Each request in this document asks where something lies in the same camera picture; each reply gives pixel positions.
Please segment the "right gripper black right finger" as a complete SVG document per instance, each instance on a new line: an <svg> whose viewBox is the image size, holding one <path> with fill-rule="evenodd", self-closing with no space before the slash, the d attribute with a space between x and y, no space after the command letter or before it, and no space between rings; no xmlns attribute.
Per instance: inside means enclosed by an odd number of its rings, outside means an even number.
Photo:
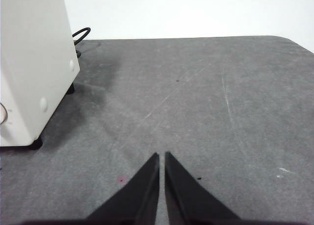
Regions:
<svg viewBox="0 0 314 225"><path fill-rule="evenodd" d="M246 225L205 190L171 152L165 153L165 194L172 225Z"/></svg>

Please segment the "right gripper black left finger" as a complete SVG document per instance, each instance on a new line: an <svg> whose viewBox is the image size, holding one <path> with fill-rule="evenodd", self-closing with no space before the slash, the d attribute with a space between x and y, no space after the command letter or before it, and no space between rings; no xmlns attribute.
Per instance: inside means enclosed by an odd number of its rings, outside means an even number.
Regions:
<svg viewBox="0 0 314 225"><path fill-rule="evenodd" d="M154 225L159 197L159 155L154 153L128 183L92 212L97 225Z"/></svg>

